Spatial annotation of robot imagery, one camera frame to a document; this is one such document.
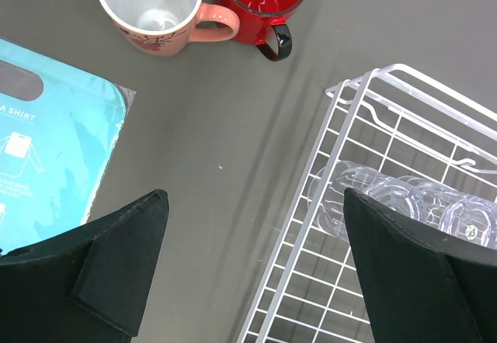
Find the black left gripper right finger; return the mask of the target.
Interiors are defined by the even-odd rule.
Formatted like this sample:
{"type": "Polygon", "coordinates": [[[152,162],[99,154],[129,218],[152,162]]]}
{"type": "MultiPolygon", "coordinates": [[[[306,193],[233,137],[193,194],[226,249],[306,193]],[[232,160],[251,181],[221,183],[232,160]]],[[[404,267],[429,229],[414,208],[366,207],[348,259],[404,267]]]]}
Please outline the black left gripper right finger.
{"type": "Polygon", "coordinates": [[[376,342],[494,342],[496,252],[346,189],[344,218],[376,342]]]}

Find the red mug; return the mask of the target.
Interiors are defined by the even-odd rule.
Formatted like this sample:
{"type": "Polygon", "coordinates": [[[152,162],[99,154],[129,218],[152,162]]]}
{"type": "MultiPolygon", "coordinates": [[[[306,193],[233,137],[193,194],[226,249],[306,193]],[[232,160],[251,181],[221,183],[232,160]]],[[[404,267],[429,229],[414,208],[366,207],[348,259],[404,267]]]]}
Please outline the red mug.
{"type": "Polygon", "coordinates": [[[240,20],[234,40],[252,45],[270,61],[282,61],[292,52],[287,20],[303,0],[215,0],[235,12],[240,20]]]}

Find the clear glass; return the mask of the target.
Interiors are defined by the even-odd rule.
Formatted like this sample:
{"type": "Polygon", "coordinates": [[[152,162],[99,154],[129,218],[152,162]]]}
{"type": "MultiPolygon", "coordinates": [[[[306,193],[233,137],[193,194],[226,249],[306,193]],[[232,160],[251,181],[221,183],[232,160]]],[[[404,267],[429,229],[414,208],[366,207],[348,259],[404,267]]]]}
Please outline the clear glass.
{"type": "Polygon", "coordinates": [[[373,168],[340,161],[335,165],[315,218],[316,225],[333,237],[349,240],[343,214],[344,192],[348,188],[356,189],[413,220],[427,221],[428,210],[418,188],[373,168]]]}
{"type": "Polygon", "coordinates": [[[496,249],[496,203],[425,178],[405,175],[400,179],[422,193],[427,225],[473,244],[496,249]]]}

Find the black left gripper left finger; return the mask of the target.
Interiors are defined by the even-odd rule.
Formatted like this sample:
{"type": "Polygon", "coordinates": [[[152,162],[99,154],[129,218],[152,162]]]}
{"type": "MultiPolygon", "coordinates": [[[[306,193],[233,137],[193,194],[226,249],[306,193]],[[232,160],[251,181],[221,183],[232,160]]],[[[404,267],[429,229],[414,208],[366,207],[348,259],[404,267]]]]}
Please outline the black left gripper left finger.
{"type": "Polygon", "coordinates": [[[1,257],[3,342],[129,342],[138,335],[169,217],[156,189],[1,257]]]}

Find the pink floral mug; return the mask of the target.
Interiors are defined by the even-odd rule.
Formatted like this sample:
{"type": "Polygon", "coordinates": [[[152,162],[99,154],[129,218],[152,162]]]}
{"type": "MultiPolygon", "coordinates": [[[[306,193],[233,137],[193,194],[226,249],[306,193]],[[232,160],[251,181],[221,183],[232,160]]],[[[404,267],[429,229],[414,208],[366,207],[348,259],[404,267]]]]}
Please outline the pink floral mug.
{"type": "Polygon", "coordinates": [[[203,0],[99,0],[123,36],[138,50],[177,55],[188,43],[233,39],[240,27],[230,9],[203,0]]]}

